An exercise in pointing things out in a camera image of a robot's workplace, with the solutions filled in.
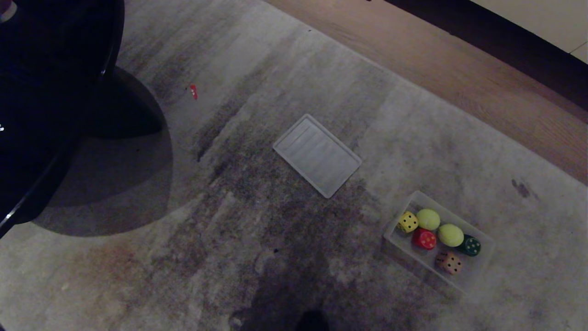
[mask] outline yellow die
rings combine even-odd
[[[402,214],[402,217],[400,218],[400,222],[398,222],[397,227],[405,233],[412,232],[419,227],[419,220],[413,213],[407,211],[404,214]]]

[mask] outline plastic tray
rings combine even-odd
[[[458,226],[460,229],[462,229],[465,234],[469,234],[470,236],[478,238],[478,240],[480,240],[480,244],[482,245],[480,253],[474,257],[467,256],[458,252],[454,248],[445,246],[441,242],[438,242],[437,246],[432,250],[425,250],[414,246],[411,241],[413,233],[405,234],[401,230],[397,229],[396,225],[405,211],[410,211],[413,214],[416,214],[423,208],[429,208],[436,211],[441,217],[441,225],[454,224],[455,226]],[[399,206],[393,220],[386,228],[384,238],[400,248],[406,254],[413,257],[420,264],[436,273],[444,281],[448,282],[456,289],[466,294],[474,289],[480,275],[485,272],[485,269],[488,265],[488,262],[490,262],[490,258],[492,257],[495,248],[495,242],[492,238],[484,234],[484,232],[471,226],[468,222],[462,220],[460,217],[456,216],[451,211],[445,209],[433,199],[419,191],[411,194],[403,202],[403,204]],[[463,262],[463,269],[460,273],[456,275],[450,275],[435,265],[435,257],[442,250],[452,251],[455,255],[459,256]]]
[[[278,139],[273,149],[325,198],[330,198],[362,160],[309,114]]]

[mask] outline black chair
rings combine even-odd
[[[0,25],[0,238],[40,215],[83,135],[136,137],[164,123],[115,66],[123,0],[17,4]]]

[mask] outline black shoe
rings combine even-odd
[[[322,312],[310,310],[302,315],[296,331],[329,331],[329,324]]]

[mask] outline yellow-green ball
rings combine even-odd
[[[456,247],[463,243],[463,231],[453,224],[444,224],[439,227],[437,236],[442,243],[449,247]]]
[[[434,231],[441,223],[439,214],[432,209],[421,209],[416,213],[416,218],[419,219],[419,226],[429,231]]]

